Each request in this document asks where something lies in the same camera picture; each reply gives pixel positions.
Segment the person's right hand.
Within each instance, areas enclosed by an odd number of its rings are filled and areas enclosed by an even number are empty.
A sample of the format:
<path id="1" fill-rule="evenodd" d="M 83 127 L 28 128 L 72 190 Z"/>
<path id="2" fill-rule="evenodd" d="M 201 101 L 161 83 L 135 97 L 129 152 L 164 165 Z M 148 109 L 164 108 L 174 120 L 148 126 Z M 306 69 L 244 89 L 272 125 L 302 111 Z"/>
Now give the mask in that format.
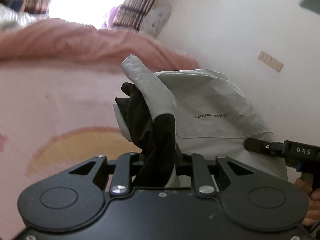
<path id="1" fill-rule="evenodd" d="M 320 215 L 319 189 L 317 189 L 316 191 L 313 191 L 312 185 L 303 176 L 300 176 L 299 178 L 296 179 L 295 185 L 297 187 L 300 187 L 307 194 L 309 199 L 309 209 L 303 220 L 303 224 L 306 226 L 311 226 L 319 222 L 319 215 Z"/>

